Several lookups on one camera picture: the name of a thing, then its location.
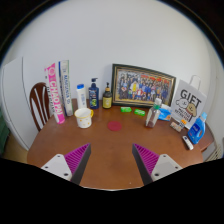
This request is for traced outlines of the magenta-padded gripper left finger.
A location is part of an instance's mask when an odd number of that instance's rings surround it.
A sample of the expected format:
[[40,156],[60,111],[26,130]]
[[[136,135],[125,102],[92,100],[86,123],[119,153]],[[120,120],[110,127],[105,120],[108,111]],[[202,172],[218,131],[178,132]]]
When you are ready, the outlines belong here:
[[79,185],[91,154],[91,144],[87,143],[66,155],[56,154],[42,169]]

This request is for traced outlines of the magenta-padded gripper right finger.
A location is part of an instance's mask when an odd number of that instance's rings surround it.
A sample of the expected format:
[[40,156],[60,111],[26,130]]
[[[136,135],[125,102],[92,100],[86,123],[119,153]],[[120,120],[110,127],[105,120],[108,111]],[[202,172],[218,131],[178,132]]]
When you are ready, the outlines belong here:
[[132,145],[132,154],[144,185],[148,185],[182,169],[167,154],[158,155],[138,144]]

